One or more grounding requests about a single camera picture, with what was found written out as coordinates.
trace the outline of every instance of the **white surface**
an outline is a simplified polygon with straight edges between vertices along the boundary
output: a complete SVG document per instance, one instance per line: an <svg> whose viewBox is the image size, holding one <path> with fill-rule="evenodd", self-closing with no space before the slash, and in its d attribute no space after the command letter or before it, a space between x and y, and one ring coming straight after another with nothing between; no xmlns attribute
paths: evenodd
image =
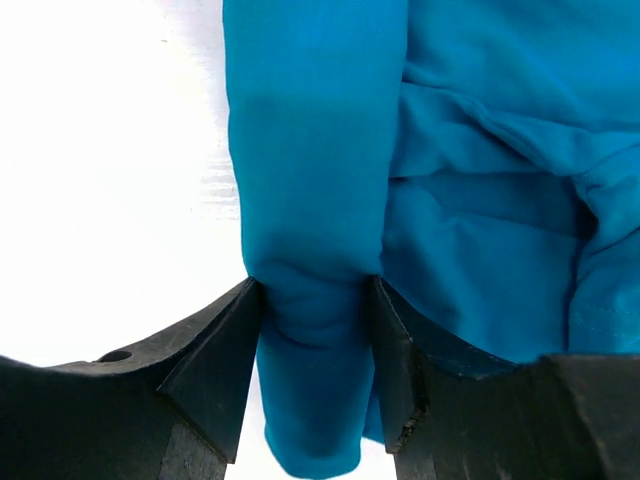
<svg viewBox="0 0 640 480"><path fill-rule="evenodd" d="M0 354L93 360L244 278L218 2L0 1ZM255 380L227 478L288 478ZM394 478L363 447L344 478Z"/></svg>

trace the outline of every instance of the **teal cloth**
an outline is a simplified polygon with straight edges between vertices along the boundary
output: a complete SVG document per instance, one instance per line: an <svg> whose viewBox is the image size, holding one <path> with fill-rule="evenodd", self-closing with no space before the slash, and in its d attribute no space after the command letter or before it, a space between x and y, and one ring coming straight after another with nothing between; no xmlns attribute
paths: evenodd
<svg viewBox="0 0 640 480"><path fill-rule="evenodd" d="M302 478L380 439L380 274L515 362L640 351L640 2L226 0L266 437Z"/></svg>

